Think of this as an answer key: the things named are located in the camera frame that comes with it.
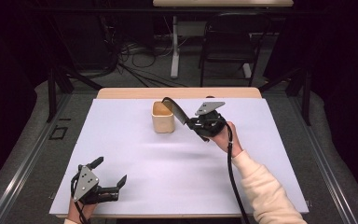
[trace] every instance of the human hand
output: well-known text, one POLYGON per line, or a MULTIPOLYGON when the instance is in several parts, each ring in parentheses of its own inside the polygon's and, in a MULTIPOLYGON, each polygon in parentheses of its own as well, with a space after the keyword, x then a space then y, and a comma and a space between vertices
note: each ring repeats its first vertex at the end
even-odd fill
MULTIPOLYGON (((83 207, 83 203, 77 202, 80 208, 83 207)), ((94 213, 95 208, 97 207, 96 204, 86 204, 83 207, 82 213, 86 219, 90 219, 91 215, 94 213)), ((75 223, 81 223, 80 221, 80 214, 77 211, 77 208, 75 206, 74 200, 71 198, 69 203, 69 211, 68 211, 68 218, 71 221, 74 221, 75 223)))
MULTIPOLYGON (((235 128, 234 123, 231 121, 227 121, 228 126, 230 127, 232 131, 232 154, 231 157, 234 158, 240 154, 243 149, 240 144, 240 140, 238 139, 237 130, 235 128)), ((228 128, 225 126, 225 128, 215 137, 210 137, 212 141, 214 141, 223 151, 228 153, 228 128)))

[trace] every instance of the person's arm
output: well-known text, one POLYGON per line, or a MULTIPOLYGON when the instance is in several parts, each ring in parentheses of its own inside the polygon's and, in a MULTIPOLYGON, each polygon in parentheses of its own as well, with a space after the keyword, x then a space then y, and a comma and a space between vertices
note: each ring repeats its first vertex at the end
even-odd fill
MULTIPOLYGON (((232 162, 238 168, 241 185, 254 208, 255 220, 260 224, 306 223, 286 195, 286 191, 266 166, 252 160, 243 150, 233 123, 228 122, 233 136, 232 162)), ((227 152, 227 127, 211 138, 227 152)))
MULTIPOLYGON (((83 204, 81 202, 78 202, 80 208, 83 207, 83 204)), ((96 204, 86 204, 83 207, 82 213, 86 219, 90 219, 92 213, 94 212, 95 208, 97 207, 96 204)), ((76 209, 75 203, 73 199, 70 199, 69 202, 69 210, 68 210, 68 217, 65 219, 64 224, 77 224, 81 223, 80 221, 80 214, 76 209)))

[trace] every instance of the gray floor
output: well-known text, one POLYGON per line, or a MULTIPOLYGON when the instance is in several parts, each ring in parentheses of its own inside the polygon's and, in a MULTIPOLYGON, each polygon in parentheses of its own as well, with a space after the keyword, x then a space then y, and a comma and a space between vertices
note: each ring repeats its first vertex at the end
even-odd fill
MULTIPOLYGON (((273 48, 274 40, 274 37, 269 37, 261 51, 254 86, 261 86, 265 83, 261 74, 273 48)), ((174 82, 189 87, 199 86, 200 70, 197 68, 200 53, 199 40, 189 38, 181 46, 180 52, 179 78, 174 82)), ((125 64, 133 67, 131 59, 132 56, 125 64)), ((171 54, 157 57, 152 66, 138 69, 171 80, 171 59, 171 54)), ((137 65, 148 65, 153 62, 153 58, 142 54, 133 58, 133 62, 137 65)), ((221 74, 234 74, 236 66, 233 69, 232 66, 216 67, 210 64, 207 72, 211 74, 213 71, 212 76, 214 76, 216 70, 221 74)), ((143 87, 143 84, 133 75, 119 71, 93 80, 106 87, 143 87)), ((77 80, 73 80, 73 83, 76 87, 74 94, 66 96, 59 93, 62 99, 60 101, 62 110, 49 125, 46 124, 48 117, 47 83, 36 88, 38 100, 33 115, 0 172, 0 223, 35 223, 36 221, 62 223, 62 219, 48 213, 52 203, 49 196, 61 183, 66 162, 69 161, 90 103, 96 96, 96 91, 83 83, 77 80), (56 125, 69 127, 65 141, 48 140, 56 125), (22 170, 28 170, 29 173, 21 172, 22 170), (23 180, 23 185, 16 185, 17 179, 23 180)), ((225 83, 207 80, 205 83, 210 86, 233 86, 238 85, 239 82, 225 83)), ((297 98, 287 98, 282 93, 286 85, 287 83, 278 85, 263 94, 263 97, 268 100, 305 198, 312 204, 310 213, 304 215, 304 218, 309 223, 358 223, 358 185, 331 142, 323 101, 317 95, 312 94, 310 101, 312 126, 304 127, 303 121, 298 117, 297 98), (312 142, 312 137, 316 139, 316 144, 312 142), (315 153, 316 147, 323 153, 326 161, 323 164, 318 163, 320 161, 318 157, 321 154, 315 153), (333 175, 332 188, 329 188, 332 181, 331 175, 324 175, 325 167, 330 168, 328 172, 333 175)))

